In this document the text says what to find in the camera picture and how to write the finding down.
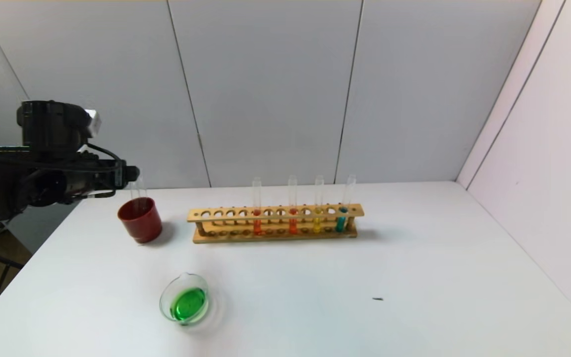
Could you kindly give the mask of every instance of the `red plastic cup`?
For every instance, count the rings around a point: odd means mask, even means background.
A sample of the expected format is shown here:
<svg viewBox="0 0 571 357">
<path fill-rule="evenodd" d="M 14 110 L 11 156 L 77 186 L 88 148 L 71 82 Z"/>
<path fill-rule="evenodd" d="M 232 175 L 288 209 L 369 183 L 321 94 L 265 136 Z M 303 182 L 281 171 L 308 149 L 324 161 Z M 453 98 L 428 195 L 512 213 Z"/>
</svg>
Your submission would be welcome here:
<svg viewBox="0 0 571 357">
<path fill-rule="evenodd" d="M 135 198 L 125 203 L 118 210 L 118 218 L 138 243 L 156 239 L 163 230 L 156 202 L 149 197 Z"/>
</svg>

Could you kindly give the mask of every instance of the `glass test tube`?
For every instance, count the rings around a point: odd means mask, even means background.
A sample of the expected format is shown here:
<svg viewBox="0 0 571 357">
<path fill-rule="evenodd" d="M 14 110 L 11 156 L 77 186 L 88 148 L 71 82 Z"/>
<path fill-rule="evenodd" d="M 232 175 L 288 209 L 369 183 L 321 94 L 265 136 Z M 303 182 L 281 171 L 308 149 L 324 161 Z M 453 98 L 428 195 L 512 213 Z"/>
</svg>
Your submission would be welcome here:
<svg viewBox="0 0 571 357">
<path fill-rule="evenodd" d="M 354 193 L 354 187 L 356 186 L 356 175 L 350 175 L 347 177 L 347 185 L 345 185 L 345 192 L 343 192 L 342 206 L 338 209 L 343 213 L 347 213 L 349 204 L 351 203 L 351 196 Z M 336 231 L 343 232 L 345 227 L 345 217 L 338 217 L 338 222 L 336 223 Z"/>
<path fill-rule="evenodd" d="M 323 213 L 323 209 L 321 206 L 323 205 L 323 175 L 317 176 L 317 179 L 314 180 L 314 213 L 320 214 Z M 312 231 L 314 233 L 320 233 L 321 231 L 321 219 L 315 218 L 313 219 L 314 225 L 312 226 Z"/>
<path fill-rule="evenodd" d="M 131 200 L 133 201 L 134 214 L 140 216 L 147 212 L 147 187 L 142 173 L 138 176 L 136 181 L 130 181 L 129 191 L 131 191 Z"/>
<path fill-rule="evenodd" d="M 290 214 L 295 215 L 298 213 L 296 208 L 296 176 L 290 175 L 290 178 L 287 181 L 287 189 L 288 203 L 290 204 Z M 296 218 L 290 219 L 290 234 L 295 235 L 296 233 Z"/>
<path fill-rule="evenodd" d="M 252 180 L 252 215 L 261 215 L 261 177 Z M 261 235 L 261 220 L 256 219 L 254 224 L 254 234 Z"/>
</svg>

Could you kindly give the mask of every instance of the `beaker with green liquid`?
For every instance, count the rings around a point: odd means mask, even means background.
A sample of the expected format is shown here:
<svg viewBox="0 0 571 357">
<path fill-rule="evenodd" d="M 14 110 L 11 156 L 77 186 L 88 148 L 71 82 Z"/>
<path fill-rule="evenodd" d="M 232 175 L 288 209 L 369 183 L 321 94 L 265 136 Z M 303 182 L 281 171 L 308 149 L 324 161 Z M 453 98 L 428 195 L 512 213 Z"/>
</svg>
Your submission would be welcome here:
<svg viewBox="0 0 571 357">
<path fill-rule="evenodd" d="M 208 285 L 197 274 L 182 273 L 160 296 L 160 312 L 183 326 L 195 325 L 208 310 Z"/>
</svg>

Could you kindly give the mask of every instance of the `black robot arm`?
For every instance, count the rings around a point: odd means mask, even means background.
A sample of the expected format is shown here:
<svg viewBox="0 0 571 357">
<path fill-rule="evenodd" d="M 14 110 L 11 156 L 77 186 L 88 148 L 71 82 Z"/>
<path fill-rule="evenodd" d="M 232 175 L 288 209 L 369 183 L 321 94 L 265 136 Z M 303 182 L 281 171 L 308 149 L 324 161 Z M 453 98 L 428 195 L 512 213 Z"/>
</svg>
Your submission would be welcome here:
<svg viewBox="0 0 571 357">
<path fill-rule="evenodd" d="M 111 197 L 140 174 L 125 160 L 88 143 L 99 127 L 95 111 L 54 101 L 23 102 L 17 111 L 23 146 L 0 147 L 0 221 L 28 206 Z M 105 153 L 101 160 L 85 147 Z"/>
</svg>

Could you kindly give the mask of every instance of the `test tube rack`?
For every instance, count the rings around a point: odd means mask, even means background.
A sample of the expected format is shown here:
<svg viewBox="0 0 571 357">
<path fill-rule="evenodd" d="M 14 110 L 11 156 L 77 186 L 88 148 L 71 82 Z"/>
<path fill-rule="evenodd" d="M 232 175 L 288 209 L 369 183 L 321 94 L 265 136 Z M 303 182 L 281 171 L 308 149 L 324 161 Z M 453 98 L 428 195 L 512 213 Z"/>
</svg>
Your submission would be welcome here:
<svg viewBox="0 0 571 357">
<path fill-rule="evenodd" d="M 252 215 L 252 207 L 220 207 L 196 208 L 188 212 L 186 221 L 197 226 L 193 235 L 194 243 L 207 242 L 252 242 L 252 241 L 286 241 L 325 238 L 355 238 L 356 217 L 365 215 L 362 206 L 352 203 L 347 212 L 340 212 L 343 207 L 336 205 L 320 206 L 322 213 L 314 213 L 318 206 L 297 206 L 297 214 L 289 212 L 289 206 L 261 207 L 260 215 Z M 346 217 L 342 232 L 336 231 L 339 217 Z M 321 219 L 321 231 L 313 232 L 313 219 Z M 253 222 L 261 220 L 261 234 L 253 232 Z M 297 234 L 289 231 L 290 219 L 297 219 Z"/>
</svg>

